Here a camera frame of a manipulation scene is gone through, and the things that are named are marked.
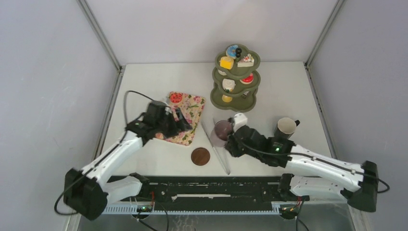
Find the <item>floral dessert tray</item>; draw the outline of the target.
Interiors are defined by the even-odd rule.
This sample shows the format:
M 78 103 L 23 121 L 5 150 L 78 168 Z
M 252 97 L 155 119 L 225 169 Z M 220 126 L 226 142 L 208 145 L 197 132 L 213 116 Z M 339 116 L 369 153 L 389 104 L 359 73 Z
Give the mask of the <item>floral dessert tray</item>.
M 183 100 L 178 104 L 173 104 L 169 99 L 169 95 L 173 92 L 174 91 L 171 91 L 166 97 L 166 103 L 172 108 L 175 119 L 177 118 L 175 108 L 178 107 L 181 109 L 184 117 L 191 124 L 192 130 L 181 132 L 179 135 L 172 138 L 165 138 L 164 141 L 184 146 L 190 146 L 195 137 L 196 129 L 200 123 L 200 118 L 203 114 L 206 99 L 202 96 L 180 92 L 183 94 Z

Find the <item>purple mug black handle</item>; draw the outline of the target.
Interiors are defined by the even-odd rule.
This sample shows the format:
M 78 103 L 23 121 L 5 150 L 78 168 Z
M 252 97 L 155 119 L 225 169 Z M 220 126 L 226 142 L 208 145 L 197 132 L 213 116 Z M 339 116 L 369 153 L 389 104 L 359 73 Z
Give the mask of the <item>purple mug black handle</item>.
M 224 147 L 231 131 L 232 124 L 228 120 L 220 120 L 216 122 L 210 134 L 212 145 L 215 147 Z

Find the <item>silver metal tongs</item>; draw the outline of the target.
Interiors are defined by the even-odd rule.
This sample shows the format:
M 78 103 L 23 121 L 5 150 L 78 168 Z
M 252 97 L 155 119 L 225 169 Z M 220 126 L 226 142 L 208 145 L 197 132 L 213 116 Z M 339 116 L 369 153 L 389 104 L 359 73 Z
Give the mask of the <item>silver metal tongs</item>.
M 204 120 L 202 119 L 200 123 L 201 123 L 202 129 L 203 129 L 203 131 L 204 131 L 204 133 L 205 133 L 205 135 L 206 135 L 206 137 L 207 137 L 207 139 L 208 139 L 214 153 L 216 154 L 216 157 L 217 157 L 219 163 L 221 164 L 221 166 L 222 166 L 224 172 L 226 173 L 226 175 L 229 176 L 231 174 L 231 170 L 230 170 L 229 164 L 227 163 L 226 158 L 221 155 L 221 153 L 218 151 L 216 146 L 213 144 L 213 142 L 211 140 L 210 133 L 206 129 Z

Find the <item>dark wooden coaster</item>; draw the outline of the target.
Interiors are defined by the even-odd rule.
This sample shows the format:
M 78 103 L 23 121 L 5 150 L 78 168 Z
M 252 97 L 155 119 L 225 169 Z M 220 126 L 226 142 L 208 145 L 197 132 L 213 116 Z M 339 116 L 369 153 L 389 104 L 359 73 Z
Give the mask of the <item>dark wooden coaster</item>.
M 197 166 L 206 165 L 210 158 L 210 152 L 204 147 L 196 148 L 191 153 L 191 161 Z

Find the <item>yellow cream cake ball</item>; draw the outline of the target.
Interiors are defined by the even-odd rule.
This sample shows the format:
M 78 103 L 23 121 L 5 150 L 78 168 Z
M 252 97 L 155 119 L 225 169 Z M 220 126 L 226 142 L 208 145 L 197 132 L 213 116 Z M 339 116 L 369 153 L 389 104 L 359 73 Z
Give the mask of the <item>yellow cream cake ball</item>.
M 225 103 L 229 103 L 229 102 L 232 101 L 232 97 L 227 96 L 227 95 L 222 95 L 221 99 L 222 99 L 222 101 L 225 102 Z

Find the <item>dark cup white interior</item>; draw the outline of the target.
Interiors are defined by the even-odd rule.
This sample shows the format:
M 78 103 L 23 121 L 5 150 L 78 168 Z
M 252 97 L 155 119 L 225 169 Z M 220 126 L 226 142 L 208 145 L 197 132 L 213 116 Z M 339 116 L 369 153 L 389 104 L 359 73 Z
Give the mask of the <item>dark cup white interior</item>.
M 274 130 L 274 137 L 289 139 L 300 123 L 300 120 L 293 120 L 288 117 L 279 119 Z

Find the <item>chocolate cherry cake slice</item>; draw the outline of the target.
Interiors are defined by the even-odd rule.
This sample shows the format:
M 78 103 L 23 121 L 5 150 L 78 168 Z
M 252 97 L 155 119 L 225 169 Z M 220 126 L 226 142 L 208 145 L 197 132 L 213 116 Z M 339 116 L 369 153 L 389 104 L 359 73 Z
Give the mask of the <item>chocolate cherry cake slice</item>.
M 246 98 L 248 97 L 248 95 L 249 95 L 249 91 L 246 91 L 245 93 L 243 93 L 243 94 L 241 95 L 241 97 L 244 98 L 244 99 L 246 99 Z

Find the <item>white swirl roll cake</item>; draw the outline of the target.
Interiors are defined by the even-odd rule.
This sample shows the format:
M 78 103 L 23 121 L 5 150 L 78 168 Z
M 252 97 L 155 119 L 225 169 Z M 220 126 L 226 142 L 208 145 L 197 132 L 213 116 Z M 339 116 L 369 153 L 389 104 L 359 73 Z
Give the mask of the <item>white swirl roll cake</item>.
M 225 92 L 232 92 L 235 88 L 235 81 L 232 79 L 225 78 L 222 81 L 222 88 Z

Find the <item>red glazed flower donut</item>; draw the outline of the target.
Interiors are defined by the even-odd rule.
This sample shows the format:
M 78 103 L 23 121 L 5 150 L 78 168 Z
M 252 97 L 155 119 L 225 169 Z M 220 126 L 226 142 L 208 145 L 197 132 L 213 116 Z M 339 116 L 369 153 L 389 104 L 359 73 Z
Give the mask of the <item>red glazed flower donut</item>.
M 240 82 L 247 85 L 247 84 L 251 84 L 253 80 L 254 80 L 254 75 L 253 73 L 251 73 L 248 77 L 240 79 Z

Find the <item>white chocolate-striped donut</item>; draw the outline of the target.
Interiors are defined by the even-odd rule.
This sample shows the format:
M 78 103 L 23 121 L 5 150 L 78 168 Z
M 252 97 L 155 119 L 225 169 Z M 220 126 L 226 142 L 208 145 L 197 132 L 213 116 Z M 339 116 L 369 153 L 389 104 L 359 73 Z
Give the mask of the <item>white chocolate-striped donut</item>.
M 220 75 L 223 75 L 223 76 L 226 76 L 226 75 L 227 75 L 225 72 L 223 72 L 223 71 L 221 71 L 221 70 L 218 70 L 218 73 L 219 73 Z

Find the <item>yellow swirl roll cake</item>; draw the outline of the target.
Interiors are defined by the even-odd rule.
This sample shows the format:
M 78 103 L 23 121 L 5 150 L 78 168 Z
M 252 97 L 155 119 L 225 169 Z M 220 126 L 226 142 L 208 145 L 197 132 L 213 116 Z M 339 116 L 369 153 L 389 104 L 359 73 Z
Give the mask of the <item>yellow swirl roll cake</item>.
M 230 56 L 223 56 L 219 60 L 219 65 L 222 68 L 225 68 L 227 70 L 231 70 L 234 66 L 234 59 Z

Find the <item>triangular fruit cake slice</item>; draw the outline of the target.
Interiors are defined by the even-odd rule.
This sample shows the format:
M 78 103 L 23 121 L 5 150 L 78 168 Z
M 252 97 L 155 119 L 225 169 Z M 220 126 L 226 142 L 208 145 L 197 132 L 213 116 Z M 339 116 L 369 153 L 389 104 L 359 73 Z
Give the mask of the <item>triangular fruit cake slice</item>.
M 252 67 L 255 64 L 254 57 L 249 53 L 246 56 L 242 56 L 237 62 L 237 67 Z

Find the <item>blue glazed donut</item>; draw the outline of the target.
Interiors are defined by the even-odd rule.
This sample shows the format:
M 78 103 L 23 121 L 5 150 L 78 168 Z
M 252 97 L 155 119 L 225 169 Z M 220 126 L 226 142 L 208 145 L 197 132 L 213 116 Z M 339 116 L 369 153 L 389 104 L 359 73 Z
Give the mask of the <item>blue glazed donut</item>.
M 225 54 L 232 59 L 236 59 L 236 49 L 239 48 L 237 44 L 230 45 L 226 48 Z

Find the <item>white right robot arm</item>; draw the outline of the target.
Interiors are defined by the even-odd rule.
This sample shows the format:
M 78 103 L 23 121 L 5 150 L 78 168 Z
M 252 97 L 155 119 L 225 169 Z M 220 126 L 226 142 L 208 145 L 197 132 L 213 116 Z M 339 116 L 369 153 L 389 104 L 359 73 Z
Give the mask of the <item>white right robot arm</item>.
M 333 198 L 360 211 L 377 210 L 380 179 L 376 163 L 349 163 L 317 154 L 283 137 L 266 138 L 247 126 L 247 121 L 243 113 L 228 119 L 232 130 L 225 148 L 233 157 L 248 155 L 270 167 L 285 169 L 278 186 L 282 200 Z

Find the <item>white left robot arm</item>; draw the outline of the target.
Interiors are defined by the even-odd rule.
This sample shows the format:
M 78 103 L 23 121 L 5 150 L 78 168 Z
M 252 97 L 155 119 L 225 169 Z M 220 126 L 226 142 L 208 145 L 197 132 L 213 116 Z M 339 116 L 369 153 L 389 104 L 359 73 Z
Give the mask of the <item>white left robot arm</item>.
M 132 173 L 110 182 L 114 172 L 149 140 L 161 133 L 173 138 L 192 126 L 179 108 L 172 110 L 161 101 L 151 101 L 146 112 L 125 126 L 122 138 L 111 148 L 80 170 L 70 169 L 61 195 L 64 203 L 88 220 L 95 220 L 105 208 L 128 197 L 146 200 L 150 187 L 141 175 Z

